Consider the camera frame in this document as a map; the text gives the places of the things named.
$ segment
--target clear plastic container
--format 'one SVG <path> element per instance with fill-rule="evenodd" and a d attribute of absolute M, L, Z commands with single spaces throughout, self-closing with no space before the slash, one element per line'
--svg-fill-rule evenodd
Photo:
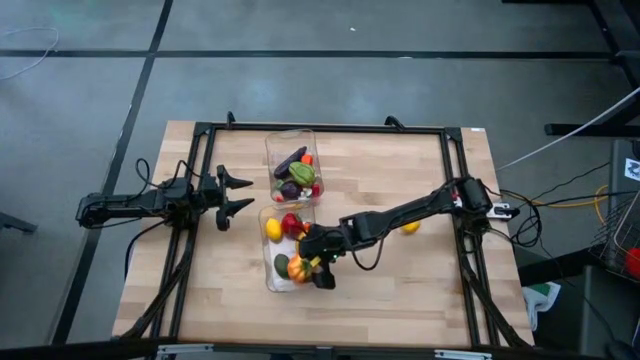
<path fill-rule="evenodd" d="M 285 255 L 292 259 L 298 253 L 297 241 L 287 234 L 282 234 L 282 238 L 273 241 L 267 236 L 266 225 L 269 219 L 276 219 L 279 223 L 288 213 L 296 215 L 303 223 L 314 223 L 315 213 L 309 201 L 288 202 L 267 206 L 260 210 L 258 220 L 260 222 L 260 233 L 262 234 L 262 252 L 264 255 L 264 266 L 266 273 L 267 288 L 273 292 L 289 292 L 308 287 L 309 283 L 296 284 L 291 280 L 278 275 L 275 268 L 275 258 L 278 254 Z"/>
<path fill-rule="evenodd" d="M 316 136 L 311 130 L 289 130 L 270 134 L 265 139 L 267 147 L 267 162 L 269 165 L 269 183 L 271 188 L 271 198 L 276 202 L 296 201 L 296 200 L 319 200 L 324 192 L 324 183 L 322 182 L 322 172 L 320 171 L 320 159 L 316 148 Z M 306 147 L 305 155 L 311 157 L 311 166 L 315 172 L 315 180 L 313 184 L 303 184 L 300 186 L 302 191 L 298 197 L 285 197 L 280 191 L 280 185 L 288 181 L 294 181 L 292 176 L 283 179 L 276 179 L 275 170 L 285 162 L 289 157 L 296 153 L 300 148 Z"/>

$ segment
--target toy pumpkin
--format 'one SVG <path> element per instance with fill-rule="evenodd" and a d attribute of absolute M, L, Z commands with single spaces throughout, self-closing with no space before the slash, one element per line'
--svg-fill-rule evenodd
<path fill-rule="evenodd" d="M 311 263 L 300 255 L 296 255 L 289 260 L 287 265 L 287 273 L 289 273 L 289 279 L 297 284 L 303 284 L 311 277 Z"/>

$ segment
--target green pepper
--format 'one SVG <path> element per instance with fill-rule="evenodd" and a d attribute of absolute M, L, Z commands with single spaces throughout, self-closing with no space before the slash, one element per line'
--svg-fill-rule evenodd
<path fill-rule="evenodd" d="M 309 187 L 316 181 L 316 171 L 313 166 L 303 164 L 299 161 L 292 162 L 289 165 L 289 173 L 293 176 L 293 180 L 300 186 Z"/>

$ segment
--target toy vegetable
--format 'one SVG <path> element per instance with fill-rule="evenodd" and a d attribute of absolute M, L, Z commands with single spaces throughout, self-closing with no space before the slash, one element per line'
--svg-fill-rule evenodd
<path fill-rule="evenodd" d="M 636 279 L 640 280 L 640 249 L 632 248 L 627 253 L 625 268 Z"/>
<path fill-rule="evenodd" d="M 276 273 L 280 275 L 281 278 L 289 280 L 289 271 L 287 267 L 289 266 L 289 258 L 287 255 L 278 254 L 273 261 L 273 267 L 276 269 Z"/>
<path fill-rule="evenodd" d="M 312 197 L 318 197 L 320 196 L 320 184 L 313 184 L 313 186 L 311 187 L 311 196 Z"/>
<path fill-rule="evenodd" d="M 418 229 L 420 228 L 420 221 L 416 221 L 416 222 L 412 222 L 409 223 L 407 225 L 404 225 L 402 227 L 402 232 L 409 235 L 409 234 L 413 234 L 414 232 L 418 231 Z"/>
<path fill-rule="evenodd" d="M 282 232 L 296 239 L 304 229 L 302 221 L 294 214 L 287 213 L 280 222 Z"/>
<path fill-rule="evenodd" d="M 293 282 L 302 284 L 311 277 L 311 263 L 309 261 L 300 257 L 300 255 L 296 255 L 289 260 L 289 264 L 287 265 L 287 273 L 289 274 L 289 278 L 293 280 Z"/>
<path fill-rule="evenodd" d="M 267 223 L 264 225 L 264 232 L 274 243 L 278 244 L 282 241 L 282 227 L 277 219 L 271 218 L 267 220 Z"/>
<path fill-rule="evenodd" d="M 296 184 L 295 181 L 287 181 L 280 186 L 280 193 L 287 200 L 297 199 L 300 193 L 302 193 L 302 187 Z"/>
<path fill-rule="evenodd" d="M 300 186 L 311 186 L 316 181 L 316 171 L 313 166 L 294 161 L 289 165 L 289 173 Z"/>
<path fill-rule="evenodd" d="M 313 157 L 309 154 L 305 154 L 302 156 L 302 159 L 300 159 L 300 162 L 307 165 L 313 165 Z"/>
<path fill-rule="evenodd" d="M 289 176 L 289 165 L 294 161 L 300 161 L 302 156 L 307 152 L 307 147 L 303 146 L 300 149 L 296 150 L 291 156 L 287 158 L 287 160 L 283 161 L 282 164 L 278 165 L 276 169 L 273 171 L 273 177 L 276 179 L 284 179 Z"/>

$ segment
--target toy lemon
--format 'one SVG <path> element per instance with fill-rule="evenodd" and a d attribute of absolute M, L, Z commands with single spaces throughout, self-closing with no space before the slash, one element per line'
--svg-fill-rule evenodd
<path fill-rule="evenodd" d="M 271 218 L 267 220 L 267 223 L 264 225 L 264 231 L 267 234 L 267 237 L 278 244 L 282 241 L 282 228 L 280 227 L 280 221 L 277 219 Z"/>
<path fill-rule="evenodd" d="M 404 234 L 409 235 L 418 231 L 419 228 L 420 228 L 420 221 L 416 221 L 416 222 L 412 222 L 407 225 L 404 225 L 401 229 Z"/>

